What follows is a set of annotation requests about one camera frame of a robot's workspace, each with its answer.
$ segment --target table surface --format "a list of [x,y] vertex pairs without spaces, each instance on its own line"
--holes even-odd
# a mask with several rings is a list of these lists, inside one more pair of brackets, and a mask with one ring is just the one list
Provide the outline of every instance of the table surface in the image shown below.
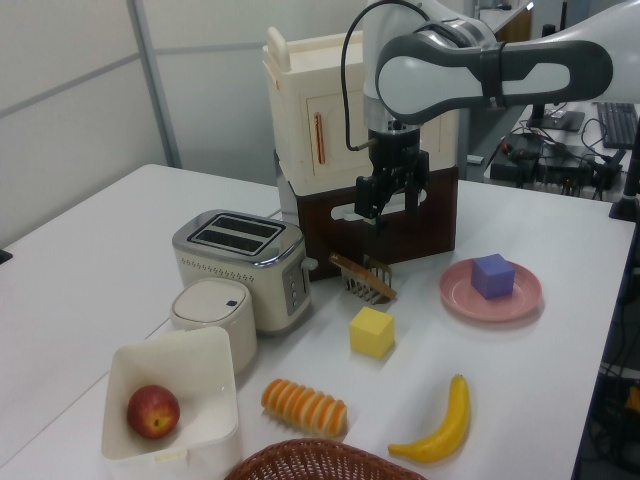
[[217,208],[264,216],[280,200],[273,187],[146,166],[6,249],[0,465],[90,389],[118,347],[169,316],[183,288],[171,238]]
[[[224,195],[211,193],[228,194],[225,184],[240,191],[235,181],[145,167],[54,220],[49,233],[34,232],[8,249],[16,258],[6,265],[16,263],[11,270],[0,267],[0,321],[10,333],[2,337],[0,352],[3,365],[10,360],[22,369],[20,381],[6,380],[20,388],[26,404],[13,404],[11,415],[3,407],[2,439],[25,425],[31,433],[21,437],[22,446],[8,445],[12,450],[3,444],[5,461],[18,453],[0,469],[0,479],[110,478],[100,454],[105,372],[122,344],[173,330],[166,310],[181,285],[170,237],[212,203],[263,215],[277,203],[275,188],[255,185],[247,198],[225,204]],[[143,195],[137,194],[141,188]],[[259,339],[256,361],[236,378],[244,456],[304,436],[260,406],[264,387],[281,377],[347,403],[345,443],[430,480],[569,479],[634,230],[609,219],[608,210],[600,202],[459,182],[455,251],[394,265],[398,298],[375,307],[396,322],[396,344],[385,358],[350,350],[348,323],[364,303],[337,278],[312,284],[312,311],[298,328]],[[126,221],[119,220],[123,215]],[[90,220],[95,232],[85,238],[89,247],[71,232],[83,231]],[[114,226],[126,230],[113,231]],[[63,299],[52,293],[28,301],[34,287],[19,279],[35,272],[15,265],[45,247],[49,255],[38,253],[48,262],[45,277],[56,282],[52,288]],[[438,289],[447,267],[496,252],[539,278],[539,309],[504,324],[465,319],[447,309]],[[7,286],[13,295],[5,293]],[[7,348],[14,358],[6,357]],[[46,376],[53,378],[42,385],[37,380],[46,365],[52,365]],[[439,424],[456,373],[465,375],[472,397],[464,447],[428,466],[390,457],[388,443],[422,437]],[[2,385],[4,405],[12,392]],[[28,413],[38,417],[39,434]]]
[[[556,108],[552,105],[547,105],[547,109]],[[526,126],[526,121],[531,117],[532,106],[528,105],[520,115],[520,118],[516,121],[513,126],[513,130],[517,132],[522,132],[519,130],[523,125]],[[593,102],[569,102],[565,106],[562,107],[562,110],[565,111],[573,111],[573,112],[583,112],[585,114],[584,121],[580,130],[577,132],[568,132],[566,130],[551,130],[546,129],[545,132],[551,136],[555,141],[564,143],[565,145],[578,145],[583,146],[582,140],[587,145],[592,145],[598,142],[602,138],[602,133],[600,132],[600,126],[598,122],[592,121],[589,122],[590,119],[598,118],[597,108],[595,103]],[[617,149],[613,148],[604,148],[602,143],[598,143],[593,147],[597,152],[602,153],[604,155],[613,156],[617,152]],[[616,177],[614,180],[613,187],[610,190],[605,190],[602,195],[602,199],[608,202],[614,202],[620,199],[622,195],[622,190],[624,188],[624,181],[626,179],[626,172],[629,168],[629,160],[631,159],[631,150],[627,150],[627,153],[623,157],[620,165],[622,166],[622,173]],[[595,158],[595,161],[598,163],[604,163],[602,159]],[[494,185],[502,185],[502,186],[514,186],[513,182],[504,182],[501,180],[494,180],[491,178],[491,164],[484,171],[484,182],[491,183]],[[524,188],[529,190],[538,190],[545,191],[549,193],[559,193],[561,187],[552,184],[543,184],[540,182],[525,184]],[[583,198],[592,198],[594,193],[594,188],[590,186],[586,186],[582,188],[581,196]]]

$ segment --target toaster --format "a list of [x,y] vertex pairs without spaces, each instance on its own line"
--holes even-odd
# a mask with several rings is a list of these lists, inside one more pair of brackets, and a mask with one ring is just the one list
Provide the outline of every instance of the toaster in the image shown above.
[[203,278],[244,284],[253,298],[256,330],[280,333],[311,304],[304,236],[295,225],[226,210],[202,213],[173,236],[183,285]]

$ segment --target brown basket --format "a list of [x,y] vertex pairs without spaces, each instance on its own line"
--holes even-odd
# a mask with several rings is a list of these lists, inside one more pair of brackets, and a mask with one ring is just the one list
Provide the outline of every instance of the brown basket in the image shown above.
[[269,445],[226,480],[426,480],[376,455],[334,440],[301,438]]

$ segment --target yellow banana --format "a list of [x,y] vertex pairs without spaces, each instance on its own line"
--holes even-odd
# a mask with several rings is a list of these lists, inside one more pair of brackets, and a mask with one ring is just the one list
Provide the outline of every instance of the yellow banana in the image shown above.
[[462,375],[455,375],[449,386],[449,406],[444,420],[428,437],[408,444],[391,444],[391,455],[407,457],[417,462],[436,462],[451,455],[463,442],[471,416],[469,388]]

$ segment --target orange striped toy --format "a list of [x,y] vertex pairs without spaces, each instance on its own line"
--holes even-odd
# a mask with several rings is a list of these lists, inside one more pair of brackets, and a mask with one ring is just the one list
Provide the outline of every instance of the orange striped toy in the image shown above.
[[323,437],[336,437],[347,425],[342,400],[281,378],[265,388],[262,406],[274,417]]

